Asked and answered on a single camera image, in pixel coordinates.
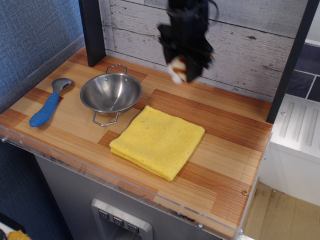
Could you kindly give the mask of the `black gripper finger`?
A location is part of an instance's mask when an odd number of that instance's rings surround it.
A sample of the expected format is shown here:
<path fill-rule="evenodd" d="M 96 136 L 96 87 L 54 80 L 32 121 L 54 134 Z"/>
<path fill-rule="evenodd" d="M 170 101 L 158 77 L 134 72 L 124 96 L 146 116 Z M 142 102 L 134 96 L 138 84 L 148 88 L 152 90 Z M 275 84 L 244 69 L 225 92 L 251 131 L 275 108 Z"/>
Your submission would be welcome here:
<path fill-rule="evenodd" d="M 168 65 L 172 62 L 172 60 L 180 55 L 180 53 L 172 47 L 170 44 L 167 44 L 165 42 L 161 42 L 163 47 L 163 54 L 165 58 L 165 62 Z"/>
<path fill-rule="evenodd" d="M 199 77 L 203 71 L 203 65 L 200 60 L 187 56 L 185 58 L 186 65 L 186 81 L 192 82 L 195 78 Z"/>

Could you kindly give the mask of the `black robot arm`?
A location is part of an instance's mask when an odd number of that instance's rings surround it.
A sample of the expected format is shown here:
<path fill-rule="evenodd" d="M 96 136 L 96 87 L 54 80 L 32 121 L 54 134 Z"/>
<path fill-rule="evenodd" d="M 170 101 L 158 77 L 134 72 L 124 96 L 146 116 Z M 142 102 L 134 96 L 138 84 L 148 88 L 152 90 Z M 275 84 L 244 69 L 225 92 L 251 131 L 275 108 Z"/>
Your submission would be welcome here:
<path fill-rule="evenodd" d="M 214 59 L 214 49 L 205 37 L 209 1 L 169 0 L 166 12 L 170 24 L 160 24 L 157 29 L 167 71 L 174 83 L 190 83 Z"/>

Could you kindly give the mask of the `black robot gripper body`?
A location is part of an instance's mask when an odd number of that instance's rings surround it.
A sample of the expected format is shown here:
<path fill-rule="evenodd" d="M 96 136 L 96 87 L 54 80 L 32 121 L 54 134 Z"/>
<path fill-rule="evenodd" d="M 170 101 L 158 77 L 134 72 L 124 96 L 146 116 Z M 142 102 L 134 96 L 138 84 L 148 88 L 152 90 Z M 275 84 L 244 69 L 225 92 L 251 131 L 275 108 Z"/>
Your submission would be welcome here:
<path fill-rule="evenodd" d="M 159 41 L 174 47 L 182 56 L 208 60 L 214 49 L 207 41 L 208 7 L 167 9 L 170 24 L 159 24 Z"/>

